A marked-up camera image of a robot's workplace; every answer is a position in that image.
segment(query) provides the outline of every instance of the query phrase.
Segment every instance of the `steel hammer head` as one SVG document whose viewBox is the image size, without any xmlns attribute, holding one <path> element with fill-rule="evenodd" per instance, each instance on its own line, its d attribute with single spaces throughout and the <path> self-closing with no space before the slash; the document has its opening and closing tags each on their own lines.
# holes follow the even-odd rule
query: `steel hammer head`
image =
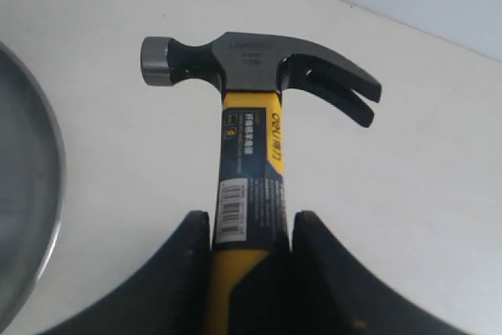
<svg viewBox="0 0 502 335">
<path fill-rule="evenodd" d="M 360 96 L 378 102 L 382 91 L 375 78 L 331 49 L 279 35 L 228 32 L 203 46 L 147 37 L 141 47 L 141 72 L 151 86 L 173 86 L 188 78 L 206 80 L 222 96 L 302 89 L 365 127 L 371 124 L 373 111 Z"/>
</svg>

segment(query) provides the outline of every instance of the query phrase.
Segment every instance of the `metal bowl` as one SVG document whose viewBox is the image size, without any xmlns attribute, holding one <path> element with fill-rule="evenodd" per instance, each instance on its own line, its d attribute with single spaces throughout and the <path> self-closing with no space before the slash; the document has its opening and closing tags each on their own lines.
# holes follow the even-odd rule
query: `metal bowl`
<svg viewBox="0 0 502 335">
<path fill-rule="evenodd" d="M 0 333 L 24 305 L 53 251 L 63 150 L 39 85 L 0 43 Z"/>
</svg>

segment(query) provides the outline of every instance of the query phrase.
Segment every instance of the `hammer handle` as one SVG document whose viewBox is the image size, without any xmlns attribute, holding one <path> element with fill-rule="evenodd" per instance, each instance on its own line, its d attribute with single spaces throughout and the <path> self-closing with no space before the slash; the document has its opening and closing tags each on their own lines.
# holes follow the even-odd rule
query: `hammer handle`
<svg viewBox="0 0 502 335">
<path fill-rule="evenodd" d="M 232 305 L 238 304 L 239 292 L 247 291 L 250 276 L 263 280 L 251 282 L 253 286 L 276 288 L 272 270 L 277 268 L 270 266 L 277 264 L 270 262 L 271 255 L 289 252 L 281 120 L 277 93 L 228 93 L 224 98 L 207 335 L 230 332 Z M 242 295 L 252 300 L 248 293 Z M 257 310 L 263 306 L 254 304 Z"/>
</svg>

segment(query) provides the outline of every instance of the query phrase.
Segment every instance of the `barcode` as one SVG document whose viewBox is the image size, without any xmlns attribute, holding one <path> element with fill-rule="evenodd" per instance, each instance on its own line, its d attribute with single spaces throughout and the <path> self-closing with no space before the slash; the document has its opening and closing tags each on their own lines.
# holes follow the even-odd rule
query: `barcode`
<svg viewBox="0 0 502 335">
<path fill-rule="evenodd" d="M 247 238 L 248 180 L 235 178 L 220 183 L 216 244 L 241 242 Z"/>
</svg>

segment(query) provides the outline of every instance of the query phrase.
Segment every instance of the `yellow handle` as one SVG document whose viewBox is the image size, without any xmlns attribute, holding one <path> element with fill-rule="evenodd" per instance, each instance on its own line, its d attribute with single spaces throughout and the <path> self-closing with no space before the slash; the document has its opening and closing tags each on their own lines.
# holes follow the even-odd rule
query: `yellow handle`
<svg viewBox="0 0 502 335">
<path fill-rule="evenodd" d="M 223 109 L 266 109 L 267 161 L 280 176 L 282 162 L 282 105 L 277 93 L 229 93 L 224 98 Z M 213 251 L 207 296 L 205 335 L 226 335 L 232 290 L 269 253 L 270 249 L 219 249 Z"/>
</svg>

